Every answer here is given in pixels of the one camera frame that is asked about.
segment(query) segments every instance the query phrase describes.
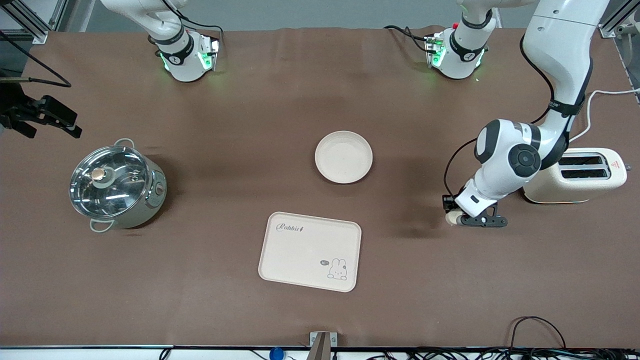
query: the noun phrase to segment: green led light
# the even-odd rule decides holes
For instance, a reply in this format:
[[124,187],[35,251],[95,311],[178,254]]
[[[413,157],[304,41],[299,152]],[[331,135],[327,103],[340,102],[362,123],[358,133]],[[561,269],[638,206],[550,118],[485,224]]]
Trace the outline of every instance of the green led light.
[[480,62],[482,61],[482,55],[484,55],[484,50],[478,55],[478,61],[476,62],[476,67],[480,66]]
[[447,54],[447,51],[445,47],[444,46],[440,47],[440,50],[438,50],[438,52],[433,55],[433,61],[432,61],[433,66],[439,67],[440,64],[442,64],[442,59],[446,54]]
[[207,54],[198,53],[198,58],[200,59],[200,62],[202,63],[202,67],[205,70],[211,69],[211,67],[212,67],[212,65],[211,65],[211,56],[209,56]]
[[169,65],[166,64],[166,60],[164,59],[164,55],[162,55],[162,53],[160,53],[160,59],[162,59],[162,62],[164,63],[164,69],[167,71],[171,71],[169,70]]

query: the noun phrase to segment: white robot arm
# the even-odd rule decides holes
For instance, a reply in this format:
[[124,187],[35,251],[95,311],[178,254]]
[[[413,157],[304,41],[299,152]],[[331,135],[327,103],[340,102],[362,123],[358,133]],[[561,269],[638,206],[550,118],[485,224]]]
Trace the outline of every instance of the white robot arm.
[[560,160],[584,102],[593,66],[591,37],[608,2],[540,1],[522,47],[529,60],[554,80],[554,96],[540,126],[499,119],[480,131],[474,154],[481,168],[455,197],[468,216],[477,217]]
[[429,65],[444,76],[463,79],[480,66],[486,41],[495,29],[492,8],[515,8],[535,0],[456,0],[462,18],[456,28],[434,34],[430,42],[435,54],[428,55]]
[[194,81],[214,69],[219,42],[197,31],[188,31],[173,12],[184,7],[188,0],[101,1],[107,9],[147,30],[160,49],[165,69],[176,80]]

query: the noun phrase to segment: white plate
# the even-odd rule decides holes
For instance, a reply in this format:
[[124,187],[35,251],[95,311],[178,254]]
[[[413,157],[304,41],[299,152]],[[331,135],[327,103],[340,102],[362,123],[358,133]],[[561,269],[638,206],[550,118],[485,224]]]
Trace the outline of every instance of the white plate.
[[334,183],[354,183],[367,175],[372,164],[371,146],[351,131],[331,133],[316,147],[316,166],[320,174]]
[[349,292],[356,286],[361,237],[354,222],[273,213],[258,274],[269,281]]

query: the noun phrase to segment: pot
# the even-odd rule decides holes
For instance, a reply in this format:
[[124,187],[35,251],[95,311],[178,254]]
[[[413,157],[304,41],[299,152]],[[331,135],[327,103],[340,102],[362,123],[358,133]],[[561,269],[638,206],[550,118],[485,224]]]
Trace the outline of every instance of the pot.
[[157,213],[166,197],[166,179],[131,139],[123,138],[80,161],[71,176],[69,197],[74,209],[90,218],[92,231],[127,229]]

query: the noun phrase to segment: white cable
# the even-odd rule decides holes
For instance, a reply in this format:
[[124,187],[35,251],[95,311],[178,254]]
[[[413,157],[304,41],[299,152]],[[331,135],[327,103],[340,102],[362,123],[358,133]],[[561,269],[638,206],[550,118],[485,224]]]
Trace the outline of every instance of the white cable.
[[640,88],[627,90],[627,91],[594,90],[594,92],[591,93],[591,95],[589,96],[589,99],[587,100],[587,128],[585,130],[582,130],[581,133],[579,133],[578,135],[574,136],[573,138],[570,138],[569,142],[572,142],[575,139],[579,138],[580,136],[586,134],[587,131],[589,131],[589,129],[591,129],[591,100],[593,99],[593,96],[595,94],[621,95],[621,94],[632,94],[632,93],[636,93],[636,92],[640,92]]

